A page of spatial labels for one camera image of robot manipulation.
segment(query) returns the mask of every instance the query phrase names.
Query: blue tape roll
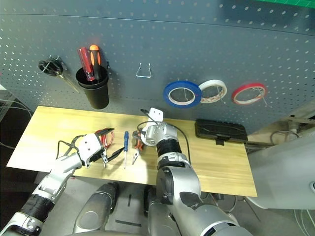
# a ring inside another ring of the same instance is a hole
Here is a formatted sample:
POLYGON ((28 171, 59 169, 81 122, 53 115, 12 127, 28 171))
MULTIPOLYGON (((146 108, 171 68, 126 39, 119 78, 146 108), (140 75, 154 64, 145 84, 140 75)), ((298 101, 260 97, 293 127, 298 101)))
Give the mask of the blue tape roll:
POLYGON ((172 82, 168 86, 166 86, 166 88, 164 89, 164 93, 163 93, 164 100, 169 105, 171 105, 173 107, 177 107, 177 108, 190 108, 190 107, 194 107, 194 106, 198 105, 200 103, 200 100, 201 100, 201 95, 202 95, 202 92, 201 92, 199 86, 190 82, 190 81, 172 82), (179 102, 179 101, 175 101, 174 99, 172 99, 170 97, 170 93, 173 90, 180 89, 180 88, 190 90, 194 94, 194 99, 190 100, 189 102, 179 102))

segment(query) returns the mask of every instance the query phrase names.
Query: green strip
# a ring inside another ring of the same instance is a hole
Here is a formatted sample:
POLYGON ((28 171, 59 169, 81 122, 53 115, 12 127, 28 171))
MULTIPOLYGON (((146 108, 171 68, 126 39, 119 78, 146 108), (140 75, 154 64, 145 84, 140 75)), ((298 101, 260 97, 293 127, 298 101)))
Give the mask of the green strip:
POLYGON ((315 0, 258 0, 258 1, 268 1, 273 3, 315 8, 315 0))

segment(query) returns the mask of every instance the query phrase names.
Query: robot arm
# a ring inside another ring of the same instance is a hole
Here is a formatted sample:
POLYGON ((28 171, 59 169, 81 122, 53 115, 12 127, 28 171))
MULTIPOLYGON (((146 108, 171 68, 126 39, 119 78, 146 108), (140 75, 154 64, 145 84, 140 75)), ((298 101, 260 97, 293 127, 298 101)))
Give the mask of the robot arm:
POLYGON ((58 158, 51 172, 41 181, 21 210, 13 215, 9 223, 0 232, 2 235, 37 236, 41 232, 48 213, 63 193, 67 180, 76 169, 90 167, 90 163, 102 158, 104 163, 114 159, 118 150, 107 159, 106 151, 98 135, 92 133, 83 136, 77 152, 58 158))
POLYGON ((221 209, 201 200, 198 176, 182 154, 176 129, 162 121, 150 121, 142 132, 142 141, 156 146, 158 155, 156 196, 149 202, 150 235, 165 235, 170 228, 177 228, 171 235, 251 236, 221 209), (164 219, 172 221, 168 225, 164 219))

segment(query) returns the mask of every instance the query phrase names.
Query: tape roll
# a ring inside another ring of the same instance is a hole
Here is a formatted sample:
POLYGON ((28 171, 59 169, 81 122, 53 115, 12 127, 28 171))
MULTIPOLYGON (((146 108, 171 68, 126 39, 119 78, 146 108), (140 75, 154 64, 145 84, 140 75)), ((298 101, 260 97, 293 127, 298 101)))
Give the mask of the tape roll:
POLYGON ((190 108, 200 103, 201 94, 202 92, 198 85, 190 81, 176 81, 166 86, 166 88, 164 89, 163 97, 164 100, 173 107, 190 108), (178 89, 184 89, 184 92, 187 90, 190 95, 192 95, 192 98, 184 102, 176 100, 174 97, 172 97, 172 93, 178 89))
POLYGON ((265 85, 263 85, 262 83, 251 83, 251 84, 240 86, 238 89, 236 89, 232 94, 232 100, 234 103, 238 105, 250 105, 262 99, 266 95, 266 93, 267 93, 267 88, 265 87, 265 85), (237 100, 237 96, 239 94, 249 89, 260 89, 261 92, 257 91, 257 96, 250 100, 245 100, 245 101, 237 100))
POLYGON ((217 102, 220 100, 220 96, 221 96, 221 98, 223 98, 227 93, 227 87, 226 87, 225 83, 221 80, 208 80, 206 82, 203 82, 201 85, 199 85, 199 88, 201 91, 203 91, 209 87, 221 87, 222 89, 220 91, 220 94, 218 93, 217 95, 215 95, 213 97, 202 97, 200 100, 201 103, 217 102))

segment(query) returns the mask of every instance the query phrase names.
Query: blue screwdriver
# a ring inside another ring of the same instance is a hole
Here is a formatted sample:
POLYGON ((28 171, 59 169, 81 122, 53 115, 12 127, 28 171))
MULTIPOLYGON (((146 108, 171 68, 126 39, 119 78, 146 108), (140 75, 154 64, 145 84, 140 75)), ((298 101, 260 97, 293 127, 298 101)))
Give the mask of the blue screwdriver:
POLYGON ((124 160, 124 169, 126 169, 126 161, 127 161, 127 151, 128 151, 128 138, 129 138, 129 133, 128 131, 125 131, 124 135, 124 152, 125 152, 125 160, 124 160))

